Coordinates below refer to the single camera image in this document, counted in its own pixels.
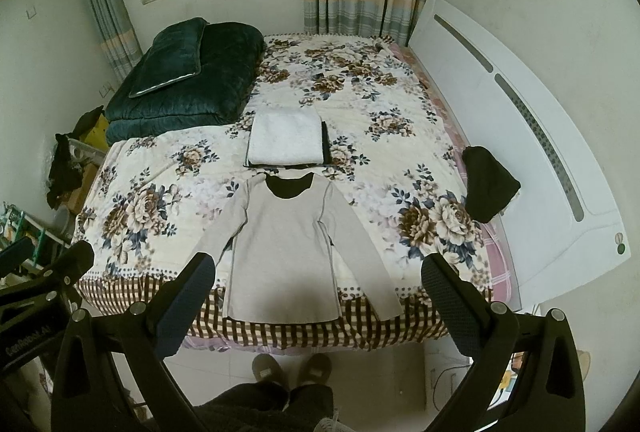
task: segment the silver bolt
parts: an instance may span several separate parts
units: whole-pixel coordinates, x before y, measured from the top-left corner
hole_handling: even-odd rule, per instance
[[[562,322],[565,318],[564,312],[557,308],[551,310],[551,316],[553,317],[554,320],[557,320],[558,322]]]
[[[134,302],[129,307],[129,311],[133,315],[141,315],[146,310],[146,304],[144,302]]]
[[[503,315],[507,312],[507,306],[502,302],[491,302],[491,311],[497,315]]]
[[[74,311],[74,313],[71,315],[71,319],[74,322],[79,322],[85,316],[86,316],[86,311],[84,309],[79,309],[79,310]]]

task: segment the shirt neckline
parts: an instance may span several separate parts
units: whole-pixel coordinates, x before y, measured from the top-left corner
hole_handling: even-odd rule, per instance
[[[299,193],[297,193],[295,196],[293,197],[280,197],[279,195],[277,195],[273,190],[271,190],[271,187],[269,186],[269,181],[270,178],[274,178],[273,180],[277,180],[277,181],[300,181],[302,179],[306,179],[309,176],[311,176],[311,180],[309,181],[309,185],[308,187],[306,187],[303,190],[300,190]],[[291,179],[284,179],[278,176],[273,176],[273,175],[269,175],[269,174],[265,174],[264,175],[264,186],[266,187],[266,189],[269,191],[269,193],[275,197],[276,199],[282,199],[283,201],[289,201],[292,199],[297,199],[298,197],[300,197],[302,194],[304,194],[305,192],[307,192],[308,190],[311,190],[313,185],[315,184],[315,178],[316,178],[316,174],[314,174],[313,172],[309,172],[308,174],[303,175],[302,177],[299,178],[291,178]]]

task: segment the shirt sleeve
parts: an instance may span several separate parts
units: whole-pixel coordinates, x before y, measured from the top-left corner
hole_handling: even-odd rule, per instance
[[[340,191],[329,183],[320,222],[367,296],[379,320],[402,313],[402,306],[378,250]]]
[[[240,183],[233,197],[226,202],[222,212],[207,227],[191,252],[191,256],[204,252],[211,256],[216,266],[229,239],[235,237],[245,224],[249,192],[246,181]]]

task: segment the person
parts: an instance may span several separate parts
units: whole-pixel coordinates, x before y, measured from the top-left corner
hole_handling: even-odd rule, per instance
[[[334,416],[334,393],[326,385],[331,360],[314,354],[298,373],[296,388],[289,390],[287,376],[269,354],[252,363],[255,383],[241,383],[194,411],[212,432],[313,432]],[[154,420],[145,423],[159,430]]]

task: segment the stack of folded clothes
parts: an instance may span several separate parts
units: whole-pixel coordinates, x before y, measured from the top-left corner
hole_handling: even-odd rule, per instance
[[[263,48],[247,24],[192,18],[169,26],[109,102],[107,142],[236,122]]]
[[[326,124],[313,107],[256,112],[245,166],[301,168],[331,162]]]

